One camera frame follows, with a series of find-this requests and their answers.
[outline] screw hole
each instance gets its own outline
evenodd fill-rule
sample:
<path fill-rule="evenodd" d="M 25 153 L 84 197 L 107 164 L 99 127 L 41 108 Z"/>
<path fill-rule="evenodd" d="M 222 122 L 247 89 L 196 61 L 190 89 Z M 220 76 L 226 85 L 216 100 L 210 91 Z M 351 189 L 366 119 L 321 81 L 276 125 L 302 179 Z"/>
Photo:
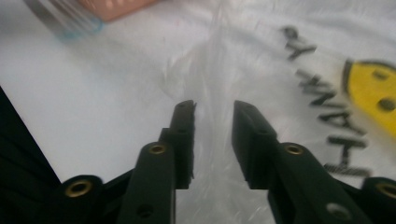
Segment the screw hole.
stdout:
<path fill-rule="evenodd" d="M 154 147 L 151 147 L 148 151 L 149 151 L 149 153 L 151 153 L 151 154 L 162 154 L 162 153 L 164 153 L 165 152 L 165 147 L 163 147 L 163 146 L 154 146 Z"/>
<path fill-rule="evenodd" d="M 92 183 L 89 180 L 78 180 L 67 187 L 64 193 L 69 198 L 77 198 L 82 196 L 92 189 Z"/>
<path fill-rule="evenodd" d="M 303 154 L 304 150 L 297 146 L 286 146 L 286 151 L 293 155 L 300 155 Z"/>
<path fill-rule="evenodd" d="M 396 186 L 388 183 L 379 183 L 376 188 L 390 198 L 396 199 Z"/>
<path fill-rule="evenodd" d="M 338 203 L 328 203 L 326 205 L 327 211 L 332 214 L 334 217 L 341 220 L 350 220 L 352 219 L 352 215 L 350 212 L 341 204 Z"/>
<path fill-rule="evenodd" d="M 136 213 L 141 218 L 148 218 L 154 213 L 154 208 L 149 204 L 142 204 L 137 208 Z"/>

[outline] smiley face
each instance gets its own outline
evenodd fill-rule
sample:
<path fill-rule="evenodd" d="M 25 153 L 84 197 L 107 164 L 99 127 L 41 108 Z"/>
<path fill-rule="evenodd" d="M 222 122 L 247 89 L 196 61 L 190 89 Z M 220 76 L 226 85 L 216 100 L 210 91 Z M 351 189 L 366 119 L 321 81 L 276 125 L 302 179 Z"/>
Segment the smiley face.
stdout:
<path fill-rule="evenodd" d="M 396 137 L 396 67 L 381 62 L 347 61 L 344 91 L 350 100 Z"/>

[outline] white surface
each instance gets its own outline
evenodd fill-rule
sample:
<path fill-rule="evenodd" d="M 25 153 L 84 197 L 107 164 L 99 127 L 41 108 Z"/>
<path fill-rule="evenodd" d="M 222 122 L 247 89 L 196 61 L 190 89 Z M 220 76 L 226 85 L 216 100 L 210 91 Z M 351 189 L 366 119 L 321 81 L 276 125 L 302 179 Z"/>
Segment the white surface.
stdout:
<path fill-rule="evenodd" d="M 292 63 L 278 31 L 289 24 L 318 45 Z M 396 63 L 395 47 L 393 0 L 163 1 L 73 39 L 54 36 L 23 2 L 0 1 L 0 84 L 62 180 L 108 181 L 132 169 L 174 105 L 198 103 L 195 179 L 177 192 L 183 224 L 274 222 L 266 193 L 248 189 L 233 154 L 234 100 L 256 105 L 281 141 L 337 163 L 341 149 L 326 137 L 353 133 L 316 120 L 326 110 L 307 106 L 313 97 L 294 73 L 321 74 L 337 88 L 346 57 Z M 396 179 L 395 140 L 350 109 L 370 143 L 352 151 L 352 165 Z"/>

